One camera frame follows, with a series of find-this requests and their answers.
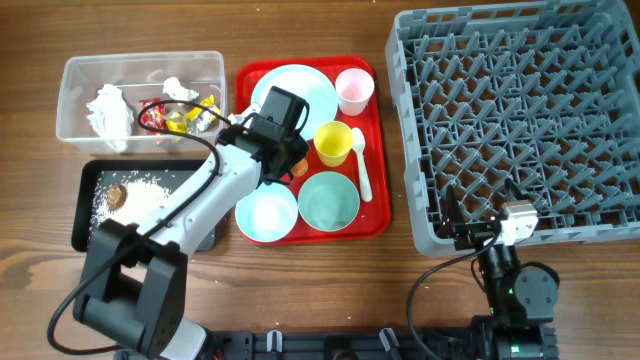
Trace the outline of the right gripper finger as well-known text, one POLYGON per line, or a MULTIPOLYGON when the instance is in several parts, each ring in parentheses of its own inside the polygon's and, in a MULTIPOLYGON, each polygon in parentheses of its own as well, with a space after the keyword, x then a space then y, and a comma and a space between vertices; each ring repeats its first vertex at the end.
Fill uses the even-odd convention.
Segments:
POLYGON ((466 230, 466 222, 464 220, 461 207, 457 201, 454 187, 448 185, 445 195, 445 209, 443 213, 442 225, 439 228, 439 236, 441 238, 455 238, 463 235, 466 230))
POLYGON ((504 181, 507 204, 529 204, 530 198, 524 195, 511 178, 504 181))

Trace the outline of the orange carrot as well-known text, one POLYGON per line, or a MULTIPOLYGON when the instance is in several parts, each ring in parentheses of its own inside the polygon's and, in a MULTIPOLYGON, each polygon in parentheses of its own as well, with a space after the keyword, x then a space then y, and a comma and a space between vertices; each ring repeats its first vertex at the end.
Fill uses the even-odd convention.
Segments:
POLYGON ((301 159, 292 169, 295 177, 300 177, 308 171, 308 162, 305 158, 301 159))

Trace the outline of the yellow plastic cup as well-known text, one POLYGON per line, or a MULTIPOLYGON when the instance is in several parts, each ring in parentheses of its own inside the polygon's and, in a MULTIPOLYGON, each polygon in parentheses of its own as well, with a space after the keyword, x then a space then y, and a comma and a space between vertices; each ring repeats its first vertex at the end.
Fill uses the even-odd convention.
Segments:
POLYGON ((320 161, 329 167, 341 165, 353 145, 351 128, 339 121, 323 124, 313 138, 320 161))

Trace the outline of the light blue bowl with rice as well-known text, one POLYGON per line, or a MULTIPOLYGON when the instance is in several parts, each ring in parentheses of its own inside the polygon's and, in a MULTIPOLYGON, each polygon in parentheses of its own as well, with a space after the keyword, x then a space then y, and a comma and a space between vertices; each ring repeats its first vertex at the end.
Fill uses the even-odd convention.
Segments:
POLYGON ((284 185, 262 184, 236 204, 234 215, 245 237, 261 244, 274 243, 294 228, 298 204, 284 185))

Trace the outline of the yellow snack wrapper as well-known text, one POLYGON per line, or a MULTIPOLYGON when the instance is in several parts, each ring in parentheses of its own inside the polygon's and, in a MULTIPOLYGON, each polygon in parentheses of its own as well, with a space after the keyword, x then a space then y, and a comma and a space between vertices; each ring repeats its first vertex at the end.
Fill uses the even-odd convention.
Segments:
POLYGON ((201 106, 207 108, 207 111, 195 107, 185 115, 180 112, 173 111, 164 117, 169 130, 179 133, 188 133, 191 135, 206 131, 212 122, 216 119, 211 112, 220 114, 220 109, 215 105, 215 97, 210 95, 200 102, 201 106))

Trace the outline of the pink white cup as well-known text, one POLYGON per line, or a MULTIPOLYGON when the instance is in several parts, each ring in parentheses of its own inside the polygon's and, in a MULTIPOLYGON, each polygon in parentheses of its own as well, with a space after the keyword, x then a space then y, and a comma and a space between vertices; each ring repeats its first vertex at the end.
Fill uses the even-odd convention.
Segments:
POLYGON ((335 90, 339 97, 339 109, 348 116, 361 114, 374 93, 373 77, 360 68, 342 71, 335 81, 335 90))

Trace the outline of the small white tissue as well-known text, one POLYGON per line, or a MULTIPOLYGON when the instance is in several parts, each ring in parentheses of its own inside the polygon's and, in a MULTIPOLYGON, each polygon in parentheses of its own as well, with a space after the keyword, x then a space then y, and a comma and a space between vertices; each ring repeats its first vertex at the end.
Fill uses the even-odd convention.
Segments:
POLYGON ((180 107, 183 106, 183 101, 189 102, 199 97, 197 91, 183 87, 177 77, 169 77, 163 82, 163 92, 173 100, 180 100, 180 107))

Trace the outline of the red strawberry candy wrapper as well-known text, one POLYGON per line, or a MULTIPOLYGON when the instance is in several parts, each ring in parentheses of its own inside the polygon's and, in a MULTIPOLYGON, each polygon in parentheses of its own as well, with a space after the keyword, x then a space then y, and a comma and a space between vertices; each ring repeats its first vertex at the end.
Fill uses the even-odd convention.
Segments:
POLYGON ((160 135, 160 132, 156 132, 156 129, 167 130, 166 120, 163 118, 167 114, 164 104, 156 105, 147 110, 141 117, 141 122, 144 126, 149 127, 147 133, 149 135, 160 135))

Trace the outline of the brown food piece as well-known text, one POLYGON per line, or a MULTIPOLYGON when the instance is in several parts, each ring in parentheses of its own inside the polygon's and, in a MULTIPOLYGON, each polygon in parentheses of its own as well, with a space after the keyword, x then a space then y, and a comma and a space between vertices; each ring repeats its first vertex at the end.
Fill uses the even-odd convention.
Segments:
POLYGON ((106 193, 106 203, 110 210, 120 209, 127 198, 127 189, 123 184, 114 184, 106 193))

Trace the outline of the large white tissue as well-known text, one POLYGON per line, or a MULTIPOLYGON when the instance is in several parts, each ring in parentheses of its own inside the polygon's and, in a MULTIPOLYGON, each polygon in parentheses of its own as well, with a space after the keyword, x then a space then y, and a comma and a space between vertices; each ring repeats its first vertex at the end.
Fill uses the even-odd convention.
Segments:
POLYGON ((134 119, 122 90, 112 84, 104 84, 86 107, 90 111, 87 119, 94 132, 107 139, 112 150, 123 153, 128 147, 126 138, 132 133, 134 119))

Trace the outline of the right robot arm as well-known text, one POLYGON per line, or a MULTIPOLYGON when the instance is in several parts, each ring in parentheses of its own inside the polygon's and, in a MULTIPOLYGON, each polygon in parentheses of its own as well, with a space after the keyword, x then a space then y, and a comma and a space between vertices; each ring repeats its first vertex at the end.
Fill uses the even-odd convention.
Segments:
POLYGON ((442 349, 451 359, 552 359, 558 355, 553 321, 559 295, 558 273, 540 262, 522 263, 516 244, 533 234, 538 211, 511 179, 504 182, 507 201, 496 218, 465 221, 452 186, 446 189, 441 230, 458 251, 469 250, 478 265, 474 275, 490 308, 461 330, 447 330, 442 349))

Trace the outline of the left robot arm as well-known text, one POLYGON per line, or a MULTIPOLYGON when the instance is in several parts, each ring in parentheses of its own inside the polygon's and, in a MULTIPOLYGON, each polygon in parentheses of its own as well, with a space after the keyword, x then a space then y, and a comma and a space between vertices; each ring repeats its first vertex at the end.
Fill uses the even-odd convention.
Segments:
POLYGON ((187 267, 199 243, 238 201, 290 173, 309 150, 296 128, 253 122, 223 130, 205 162, 168 199, 90 240, 73 318, 147 359, 202 359, 208 332, 185 318, 187 267))

